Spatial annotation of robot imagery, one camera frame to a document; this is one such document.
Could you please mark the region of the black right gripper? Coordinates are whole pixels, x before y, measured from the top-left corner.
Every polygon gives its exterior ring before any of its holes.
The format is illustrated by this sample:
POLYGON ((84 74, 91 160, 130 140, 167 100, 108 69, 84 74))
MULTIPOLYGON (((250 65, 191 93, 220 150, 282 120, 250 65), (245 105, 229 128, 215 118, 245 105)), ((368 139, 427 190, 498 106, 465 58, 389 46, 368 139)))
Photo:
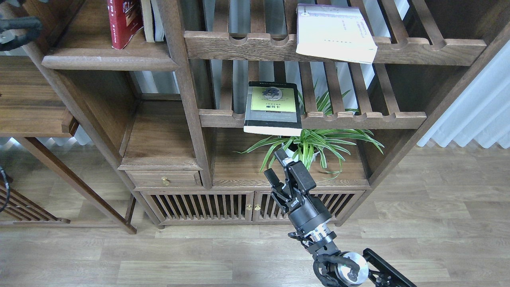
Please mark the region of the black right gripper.
POLYGON ((288 198, 284 192, 285 184, 279 181, 273 169, 264 171, 273 190, 271 196, 280 209, 288 215, 296 229, 295 232, 288 233, 288 237, 300 240, 304 244, 317 243, 327 238, 331 233, 327 223, 332 215, 320 198, 308 193, 316 187, 308 169, 301 161, 295 162, 282 148, 274 152, 274 155, 284 167, 288 185, 295 187, 288 198))

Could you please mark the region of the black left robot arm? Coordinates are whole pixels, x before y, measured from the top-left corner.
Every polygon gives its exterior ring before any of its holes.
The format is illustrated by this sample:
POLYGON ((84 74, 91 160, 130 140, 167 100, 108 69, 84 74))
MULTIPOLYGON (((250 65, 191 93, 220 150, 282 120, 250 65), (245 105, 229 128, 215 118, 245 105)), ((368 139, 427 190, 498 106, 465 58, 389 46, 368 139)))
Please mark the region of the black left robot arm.
POLYGON ((24 16, 21 18, 1 19, 0 32, 1 32, 1 51, 11 51, 22 47, 37 39, 43 31, 43 23, 37 16, 24 16), (11 30, 24 30, 22 35, 9 35, 5 36, 6 31, 11 30))

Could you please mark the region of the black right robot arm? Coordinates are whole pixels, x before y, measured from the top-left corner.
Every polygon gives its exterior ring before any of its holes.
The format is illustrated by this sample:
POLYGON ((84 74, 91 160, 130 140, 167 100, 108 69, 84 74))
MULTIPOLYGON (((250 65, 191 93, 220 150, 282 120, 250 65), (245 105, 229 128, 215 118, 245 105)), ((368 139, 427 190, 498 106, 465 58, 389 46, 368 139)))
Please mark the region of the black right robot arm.
POLYGON ((336 234, 327 226, 332 215, 309 191, 316 183, 301 161, 293 161, 284 149, 275 152, 286 176, 284 182, 273 171, 264 172, 273 189, 271 196, 296 231, 288 234, 313 256, 315 276, 326 287, 355 287, 370 280, 377 287, 413 287, 406 276, 371 249, 362 254, 342 252, 334 243, 336 234))

